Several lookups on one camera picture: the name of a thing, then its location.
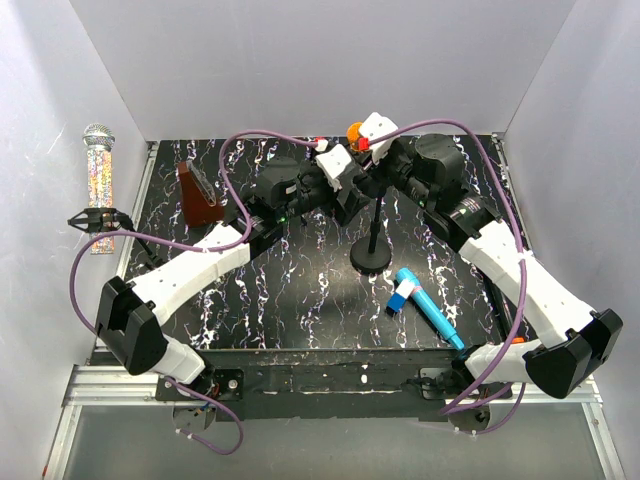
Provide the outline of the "round base stand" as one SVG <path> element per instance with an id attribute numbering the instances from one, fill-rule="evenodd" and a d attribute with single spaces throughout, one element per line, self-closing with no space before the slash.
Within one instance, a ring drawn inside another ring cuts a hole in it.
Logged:
<path id="1" fill-rule="evenodd" d="M 382 200 L 386 194 L 381 189 L 376 196 L 376 205 L 370 232 L 367 238 L 357 240 L 350 250 L 350 261 L 356 271 L 363 275 L 382 273 L 391 263 L 392 252 L 386 240 L 380 240 Z"/>

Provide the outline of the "cyan toy microphone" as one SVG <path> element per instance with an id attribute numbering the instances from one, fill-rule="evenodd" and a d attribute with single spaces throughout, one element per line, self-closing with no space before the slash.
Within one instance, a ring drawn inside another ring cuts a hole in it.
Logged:
<path id="1" fill-rule="evenodd" d="M 409 268 L 401 268 L 396 273 L 396 281 L 399 287 L 411 285 L 408 295 L 412 298 L 417 307 L 426 315 L 431 324 L 442 338 L 458 351 L 465 349 L 465 344 L 457 333 L 456 329 L 442 313 L 440 308 L 431 299 L 422 287 L 419 279 Z"/>

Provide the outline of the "glitter silver microphone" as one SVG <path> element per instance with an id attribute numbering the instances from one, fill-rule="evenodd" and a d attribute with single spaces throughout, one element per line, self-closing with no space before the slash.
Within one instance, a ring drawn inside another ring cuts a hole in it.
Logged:
<path id="1" fill-rule="evenodd" d="M 115 137 L 103 124 L 89 124 L 83 133 L 88 161 L 89 207 L 112 207 L 112 148 Z"/>

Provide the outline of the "shock mount tripod stand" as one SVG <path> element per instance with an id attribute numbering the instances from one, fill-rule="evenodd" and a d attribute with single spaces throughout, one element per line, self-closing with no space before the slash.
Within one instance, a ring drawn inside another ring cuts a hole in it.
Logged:
<path id="1" fill-rule="evenodd" d="M 101 234 L 120 229 L 135 232 L 133 220 L 126 213 L 112 207 L 85 208 L 68 219 L 67 224 L 88 234 Z M 154 270 L 165 263 L 161 257 L 151 250 L 146 241 L 142 239 L 135 239 L 135 241 L 146 254 L 144 265 L 147 269 Z"/>

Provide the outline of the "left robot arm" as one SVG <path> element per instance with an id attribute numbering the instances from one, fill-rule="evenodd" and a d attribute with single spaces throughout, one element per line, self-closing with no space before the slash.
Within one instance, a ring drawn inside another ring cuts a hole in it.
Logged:
<path id="1" fill-rule="evenodd" d="M 274 158 L 244 197 L 247 217 L 228 217 L 193 250 L 149 273 L 129 282 L 115 276 L 105 283 L 95 324 L 98 337 L 129 374 L 170 376 L 188 398 L 205 398 L 213 386 L 210 364 L 191 346 L 164 334 L 164 323 L 205 287 L 271 248 L 283 237 L 288 220 L 323 208 L 349 221 L 360 207 L 345 187 L 358 169 L 340 149 L 319 154 L 309 164 Z"/>

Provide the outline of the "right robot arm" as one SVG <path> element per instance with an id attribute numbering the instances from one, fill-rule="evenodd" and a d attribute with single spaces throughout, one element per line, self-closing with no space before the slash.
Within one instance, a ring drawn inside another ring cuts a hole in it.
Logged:
<path id="1" fill-rule="evenodd" d="M 500 214 L 464 179 L 465 160 L 442 134 L 411 141 L 368 137 L 372 172 L 380 174 L 424 212 L 437 238 L 484 274 L 517 308 L 536 338 L 518 343 L 510 332 L 498 345 L 472 346 L 454 361 L 452 383 L 475 397 L 489 383 L 532 383 L 563 399 L 609 358 L 623 321 L 596 311 L 562 286 L 526 249 L 513 216 Z"/>

